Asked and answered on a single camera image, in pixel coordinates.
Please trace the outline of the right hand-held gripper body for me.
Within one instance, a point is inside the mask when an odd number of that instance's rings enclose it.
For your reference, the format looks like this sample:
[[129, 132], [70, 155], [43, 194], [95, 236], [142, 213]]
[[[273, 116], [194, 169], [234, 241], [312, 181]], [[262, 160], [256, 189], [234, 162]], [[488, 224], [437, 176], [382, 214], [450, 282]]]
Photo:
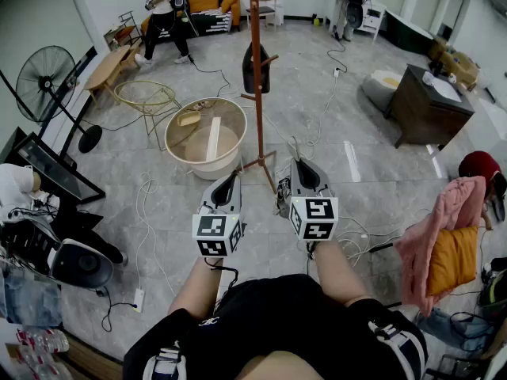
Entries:
[[305, 159], [292, 159], [288, 220], [300, 241], [330, 241], [337, 228], [338, 198], [325, 172]]

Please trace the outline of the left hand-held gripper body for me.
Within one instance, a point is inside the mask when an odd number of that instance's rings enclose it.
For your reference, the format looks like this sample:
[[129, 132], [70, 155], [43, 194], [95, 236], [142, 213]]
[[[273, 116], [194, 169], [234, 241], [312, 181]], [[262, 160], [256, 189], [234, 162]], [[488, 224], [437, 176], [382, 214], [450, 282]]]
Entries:
[[242, 186], [237, 172], [219, 178], [201, 197], [192, 220], [192, 238], [202, 257], [228, 257], [244, 236]]

